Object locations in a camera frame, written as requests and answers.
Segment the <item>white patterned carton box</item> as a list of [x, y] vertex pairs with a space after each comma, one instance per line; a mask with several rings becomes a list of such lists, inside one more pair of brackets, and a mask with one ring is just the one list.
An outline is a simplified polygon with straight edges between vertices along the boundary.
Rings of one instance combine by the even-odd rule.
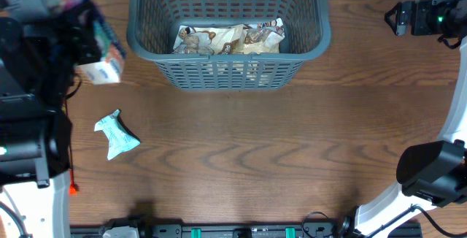
[[81, 27], [84, 39], [75, 69], [94, 85], [119, 83], [126, 52], [114, 30], [92, 0], [61, 0], [63, 13]]

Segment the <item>grey plastic basket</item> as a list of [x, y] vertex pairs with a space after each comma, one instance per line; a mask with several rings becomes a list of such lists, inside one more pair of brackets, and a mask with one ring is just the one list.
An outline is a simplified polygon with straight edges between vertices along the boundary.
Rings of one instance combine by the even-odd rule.
[[[127, 40], [184, 90], [273, 90], [331, 42], [328, 0], [130, 0]], [[177, 54], [180, 34], [195, 28], [279, 26], [285, 37], [277, 53]]]

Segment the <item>small teal snack packet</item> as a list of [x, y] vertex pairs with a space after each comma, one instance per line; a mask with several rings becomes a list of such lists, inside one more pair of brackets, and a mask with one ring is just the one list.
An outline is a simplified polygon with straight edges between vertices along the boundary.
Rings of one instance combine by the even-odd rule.
[[112, 114], [99, 120], [94, 126], [94, 131], [103, 131], [109, 141], [108, 161], [140, 145], [140, 141], [130, 135], [122, 126], [118, 120], [119, 115], [120, 110], [115, 110]]

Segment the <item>beige snack bag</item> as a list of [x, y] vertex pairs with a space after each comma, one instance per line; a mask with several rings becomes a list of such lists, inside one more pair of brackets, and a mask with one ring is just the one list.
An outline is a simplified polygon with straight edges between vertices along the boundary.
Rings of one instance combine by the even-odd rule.
[[224, 28], [181, 26], [173, 53], [201, 55], [232, 54], [242, 37], [243, 25]]
[[279, 53], [279, 44], [285, 38], [284, 23], [281, 18], [267, 23], [249, 24], [251, 28], [257, 28], [259, 33], [255, 42], [256, 54]]
[[[255, 42], [256, 38], [258, 37], [258, 29], [251, 28], [250, 26], [244, 25], [242, 35], [239, 39], [239, 44], [234, 50], [234, 54], [252, 54], [257, 53]], [[235, 71], [239, 72], [240, 74], [246, 74], [246, 78], [252, 81], [255, 81], [257, 78], [257, 65], [256, 64], [248, 64], [244, 65], [240, 61], [234, 61], [233, 68]]]

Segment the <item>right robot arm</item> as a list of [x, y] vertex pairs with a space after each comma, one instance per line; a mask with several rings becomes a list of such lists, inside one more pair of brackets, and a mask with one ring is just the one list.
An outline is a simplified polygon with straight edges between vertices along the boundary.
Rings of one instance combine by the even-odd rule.
[[466, 0], [397, 3], [385, 13], [393, 33], [436, 35], [460, 52], [460, 69], [447, 119], [436, 140], [405, 149], [396, 181], [344, 218], [338, 237], [417, 237], [407, 227], [416, 215], [466, 202]]

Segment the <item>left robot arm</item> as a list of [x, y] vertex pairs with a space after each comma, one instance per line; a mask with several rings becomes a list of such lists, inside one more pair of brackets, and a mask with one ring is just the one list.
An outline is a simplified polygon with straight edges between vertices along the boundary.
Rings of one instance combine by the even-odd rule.
[[75, 68], [102, 52], [91, 0], [1, 0], [1, 220], [8, 237], [69, 237]]

